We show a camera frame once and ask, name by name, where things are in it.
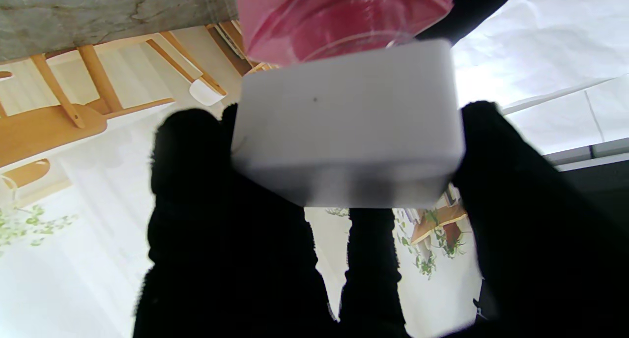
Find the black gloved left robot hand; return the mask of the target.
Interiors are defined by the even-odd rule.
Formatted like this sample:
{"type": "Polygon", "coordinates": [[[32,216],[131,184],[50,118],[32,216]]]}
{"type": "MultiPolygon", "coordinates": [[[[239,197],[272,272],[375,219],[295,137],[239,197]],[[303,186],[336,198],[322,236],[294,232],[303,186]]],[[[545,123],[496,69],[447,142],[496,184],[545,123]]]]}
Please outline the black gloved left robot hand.
{"type": "Polygon", "coordinates": [[[452,10],[438,23],[415,36],[416,40],[444,39],[455,45],[508,0],[453,0],[452,10]]]}

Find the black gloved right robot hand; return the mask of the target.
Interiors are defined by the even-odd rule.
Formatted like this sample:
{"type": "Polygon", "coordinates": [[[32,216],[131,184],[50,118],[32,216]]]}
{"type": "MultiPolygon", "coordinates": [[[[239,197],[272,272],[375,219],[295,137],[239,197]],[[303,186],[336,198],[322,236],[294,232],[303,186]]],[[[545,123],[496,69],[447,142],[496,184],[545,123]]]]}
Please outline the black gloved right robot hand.
{"type": "MultiPolygon", "coordinates": [[[[406,338],[390,209],[349,211],[339,319],[302,207],[238,174],[237,105],[177,111],[157,128],[155,208],[135,338],[406,338]]],[[[501,115],[462,108],[454,176],[498,317],[456,338],[626,338],[628,237],[501,115]]]]}

